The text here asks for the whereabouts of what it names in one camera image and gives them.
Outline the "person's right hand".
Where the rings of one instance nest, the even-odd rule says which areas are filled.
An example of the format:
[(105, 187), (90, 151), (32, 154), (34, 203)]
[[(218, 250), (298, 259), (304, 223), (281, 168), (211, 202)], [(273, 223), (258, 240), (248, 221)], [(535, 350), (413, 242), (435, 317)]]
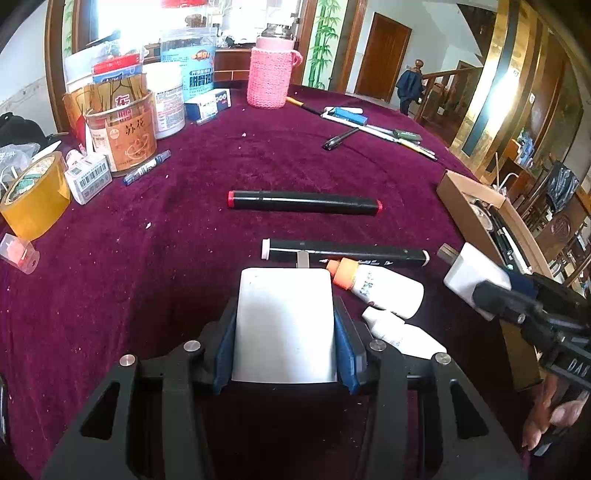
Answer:
[(523, 427), (522, 448), (532, 451), (538, 446), (542, 435), (547, 432), (550, 426), (571, 427), (579, 419), (589, 394), (583, 393), (576, 400), (563, 401), (553, 407), (552, 401), (557, 397), (560, 382), (559, 377), (553, 374), (546, 375)]

